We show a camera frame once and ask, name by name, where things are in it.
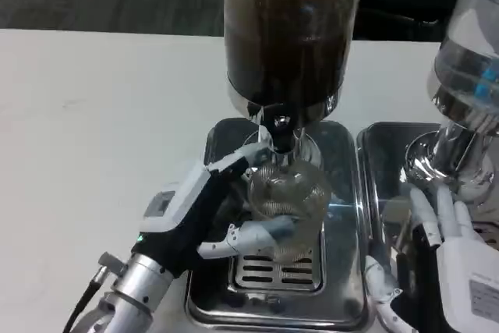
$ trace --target white robotic hand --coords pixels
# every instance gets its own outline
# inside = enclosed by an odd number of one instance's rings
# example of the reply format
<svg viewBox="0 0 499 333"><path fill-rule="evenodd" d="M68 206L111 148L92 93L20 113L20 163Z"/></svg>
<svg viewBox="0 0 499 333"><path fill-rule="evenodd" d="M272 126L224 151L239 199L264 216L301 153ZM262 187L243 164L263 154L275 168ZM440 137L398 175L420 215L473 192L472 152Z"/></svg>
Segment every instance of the white robotic hand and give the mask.
<svg viewBox="0 0 499 333"><path fill-rule="evenodd" d="M421 331L499 331L499 253L473 230L467 206L438 186L437 213L413 188Z"/></svg>

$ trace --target chrome base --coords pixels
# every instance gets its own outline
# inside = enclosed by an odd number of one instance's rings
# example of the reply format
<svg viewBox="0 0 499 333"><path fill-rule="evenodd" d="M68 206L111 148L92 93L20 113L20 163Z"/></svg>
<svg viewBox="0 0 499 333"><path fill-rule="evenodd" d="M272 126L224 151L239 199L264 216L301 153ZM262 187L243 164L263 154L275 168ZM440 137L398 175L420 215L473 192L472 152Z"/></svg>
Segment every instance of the chrome base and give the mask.
<svg viewBox="0 0 499 333"><path fill-rule="evenodd" d="M335 94L330 97L326 97L324 101L308 107L299 108L299 113L291 114L286 111L288 108L283 110L278 108L278 106L263 107L257 103L249 101L237 92L229 80L227 86L228 97L230 98L232 105L234 105L235 109L237 109L241 115L257 125L263 125L264 122L267 122L275 124L276 128L278 127L278 123L290 121L291 116L297 117L296 119L293 119L293 122L296 124L296 128L303 128L311 122L320 121L326 118L338 105L342 92L342 88L339 87Z"/></svg>
<svg viewBox="0 0 499 333"><path fill-rule="evenodd" d="M208 136L205 161L222 158L256 131L245 119L219 122ZM317 246L291 266L258 253L203 261L190 274L186 294L187 314L198 324L235 331L363 331L372 323L361 272L367 241L352 138L335 122L319 122L306 132L339 198L329 205ZM223 236L230 222L249 218L243 207L240 194L230 197L210 240Z"/></svg>
<svg viewBox="0 0 499 333"><path fill-rule="evenodd" d="M407 197L406 156L422 154L438 124L379 122L357 137L359 169L365 194L364 206L370 212L372 251L378 260L390 267L395 277L397 258L403 254L412 259L410 203ZM499 163L499 143L488 148L490 160ZM477 232L491 246L499 241L499 188L495 185L481 204L470 204Z"/></svg>
<svg viewBox="0 0 499 333"><path fill-rule="evenodd" d="M426 133L409 145L405 156L408 180L423 187L429 181L437 180L448 185L456 197L465 203L483 203L488 198L494 181L495 168L490 156L483 155L477 168L448 174L431 162L436 136L437 132Z"/></svg>

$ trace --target metal drip tray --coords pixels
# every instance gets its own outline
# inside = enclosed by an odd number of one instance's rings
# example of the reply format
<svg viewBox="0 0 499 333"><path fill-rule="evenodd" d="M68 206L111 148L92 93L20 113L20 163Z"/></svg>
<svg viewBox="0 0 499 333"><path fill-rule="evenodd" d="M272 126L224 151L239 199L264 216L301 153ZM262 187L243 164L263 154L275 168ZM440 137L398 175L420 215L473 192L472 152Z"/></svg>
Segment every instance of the metal drip tray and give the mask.
<svg viewBox="0 0 499 333"><path fill-rule="evenodd" d="M309 256L295 263L282 265L271 258L245 255L233 260L235 287L255 291L315 292L322 283L320 271L320 247L309 250Z"/></svg>
<svg viewBox="0 0 499 333"><path fill-rule="evenodd" d="M359 169L366 191L364 206L370 212L372 224L371 248L379 261L391 267L395 276L400 276L397 261L399 253L403 253L408 260L404 268L409 266L409 272L413 268L410 202L400 182L405 152L415 138L438 129L438 124L379 122L363 130L357 138ZM488 152L493 163L499 165L497 140L493 141ZM490 197L483 204L478 207L468 205L474 229L489 246L497 250L498 201L499 188L495 184Z"/></svg>
<svg viewBox="0 0 499 333"><path fill-rule="evenodd" d="M256 131L245 119L219 122L208 136L205 161L233 152ZM365 331L372 323L361 272L367 237L353 139L336 122L319 122L307 134L320 149L334 192L316 246L290 265L258 252L204 260L189 275L186 293L187 314L198 324L233 331L324 332ZM228 225L248 219L244 207L240 194L230 196L207 240L221 240Z"/></svg>

